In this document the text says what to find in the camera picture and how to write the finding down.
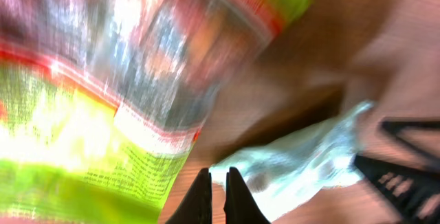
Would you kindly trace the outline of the light blue clear packet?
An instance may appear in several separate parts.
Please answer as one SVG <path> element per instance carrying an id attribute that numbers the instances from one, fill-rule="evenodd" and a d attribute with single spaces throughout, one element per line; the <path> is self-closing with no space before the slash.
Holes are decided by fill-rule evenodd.
<path id="1" fill-rule="evenodd" d="M 321 189 L 352 186 L 363 178 L 353 164 L 362 150 L 357 120 L 372 107 L 373 102 L 363 101 L 346 113 L 267 145 L 242 148 L 211 165 L 212 181 L 225 187 L 226 173 L 235 167 L 271 222 L 308 202 Z"/>

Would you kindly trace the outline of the green snack bag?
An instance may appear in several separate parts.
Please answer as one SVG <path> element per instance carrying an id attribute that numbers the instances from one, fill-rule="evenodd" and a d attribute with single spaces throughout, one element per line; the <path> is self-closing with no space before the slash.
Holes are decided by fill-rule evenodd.
<path id="1" fill-rule="evenodd" d="M 156 223 L 219 88 L 310 0 L 1 0 L 1 220 Z"/>

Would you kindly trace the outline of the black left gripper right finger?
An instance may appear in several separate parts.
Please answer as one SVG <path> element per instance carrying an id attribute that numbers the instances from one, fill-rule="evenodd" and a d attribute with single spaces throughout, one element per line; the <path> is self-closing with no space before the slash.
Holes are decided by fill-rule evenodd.
<path id="1" fill-rule="evenodd" d="M 226 224 L 270 224 L 235 167 L 230 167 L 226 174 L 223 210 Z"/>

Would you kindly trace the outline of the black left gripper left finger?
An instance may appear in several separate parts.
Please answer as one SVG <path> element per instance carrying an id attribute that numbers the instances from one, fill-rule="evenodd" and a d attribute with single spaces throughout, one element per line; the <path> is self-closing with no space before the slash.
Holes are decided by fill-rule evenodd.
<path id="1" fill-rule="evenodd" d="M 166 224 L 212 224 L 212 177 L 202 168 Z"/>

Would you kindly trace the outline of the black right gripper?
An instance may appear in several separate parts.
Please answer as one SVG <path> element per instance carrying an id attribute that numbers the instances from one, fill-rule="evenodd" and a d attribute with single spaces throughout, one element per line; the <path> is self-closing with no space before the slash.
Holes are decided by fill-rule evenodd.
<path id="1" fill-rule="evenodd" d="M 424 170 L 357 154 L 354 166 L 400 216 L 402 223 L 439 224 L 439 119 L 383 119 L 380 130 L 424 159 Z"/>

